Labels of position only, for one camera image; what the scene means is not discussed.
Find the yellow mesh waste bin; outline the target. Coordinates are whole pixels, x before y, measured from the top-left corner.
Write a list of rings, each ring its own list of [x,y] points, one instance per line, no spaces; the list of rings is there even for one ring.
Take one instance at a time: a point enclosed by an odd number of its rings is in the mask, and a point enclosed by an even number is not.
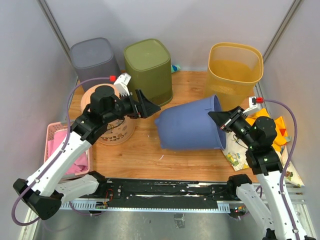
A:
[[[216,95],[224,111],[245,100],[264,74],[263,56],[256,48],[232,42],[212,46],[208,56],[204,96]]]

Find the green mesh waste bin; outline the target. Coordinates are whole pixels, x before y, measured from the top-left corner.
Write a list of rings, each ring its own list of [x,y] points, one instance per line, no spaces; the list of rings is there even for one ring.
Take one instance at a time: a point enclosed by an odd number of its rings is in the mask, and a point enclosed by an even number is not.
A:
[[[148,100],[162,107],[173,98],[171,55],[157,39],[149,38],[127,46],[125,71],[131,76],[127,85],[133,97],[142,90]]]

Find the peach plastic bucket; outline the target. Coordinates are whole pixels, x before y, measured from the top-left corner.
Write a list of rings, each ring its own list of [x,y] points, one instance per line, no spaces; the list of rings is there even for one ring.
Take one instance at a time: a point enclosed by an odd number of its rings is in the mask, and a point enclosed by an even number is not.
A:
[[[85,107],[91,103],[91,95],[98,87],[109,86],[114,89],[114,93],[117,97],[120,97],[119,91],[112,84],[98,84],[89,88],[81,98],[80,109],[83,112]],[[124,143],[128,140],[135,131],[136,123],[133,119],[125,117],[124,120],[115,120],[108,124],[107,131],[97,140],[102,144],[108,146],[114,146]]]

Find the grey mesh waste bin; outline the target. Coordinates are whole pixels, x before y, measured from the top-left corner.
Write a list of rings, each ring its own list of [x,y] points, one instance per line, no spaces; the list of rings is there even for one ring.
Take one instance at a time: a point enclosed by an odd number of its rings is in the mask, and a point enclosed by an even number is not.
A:
[[[88,79],[121,75],[112,46],[103,37],[74,44],[70,48],[70,59],[81,83]]]

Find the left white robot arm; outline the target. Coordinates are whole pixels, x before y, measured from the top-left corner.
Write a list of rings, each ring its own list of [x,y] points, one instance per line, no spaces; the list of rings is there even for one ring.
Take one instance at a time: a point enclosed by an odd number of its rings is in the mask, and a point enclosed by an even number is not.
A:
[[[17,179],[13,188],[19,195],[16,206],[23,201],[41,220],[51,218],[66,202],[85,195],[101,198],[107,193],[106,178],[96,171],[81,178],[60,183],[72,164],[107,131],[115,120],[146,119],[160,111],[140,89],[138,100],[131,94],[118,97],[114,89],[102,85],[90,96],[90,103],[74,123],[67,124],[67,135],[49,159],[27,179]]]

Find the blue plastic bucket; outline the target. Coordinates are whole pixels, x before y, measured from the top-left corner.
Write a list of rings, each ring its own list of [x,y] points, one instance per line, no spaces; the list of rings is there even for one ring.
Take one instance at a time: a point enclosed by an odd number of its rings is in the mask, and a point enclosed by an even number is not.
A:
[[[216,95],[163,110],[155,119],[162,149],[210,150],[226,148],[226,133],[209,112],[222,110]]]

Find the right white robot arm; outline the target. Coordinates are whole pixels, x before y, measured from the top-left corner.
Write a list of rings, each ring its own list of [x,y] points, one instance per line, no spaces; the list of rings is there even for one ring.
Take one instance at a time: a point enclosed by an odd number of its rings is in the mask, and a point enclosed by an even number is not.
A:
[[[277,136],[276,124],[267,116],[258,117],[250,125],[241,107],[229,111],[210,111],[208,115],[224,132],[233,132],[247,146],[246,161],[257,177],[265,200],[255,191],[249,177],[229,177],[226,193],[232,200],[240,199],[264,240],[309,240],[297,217],[284,182],[285,169],[272,144]]]

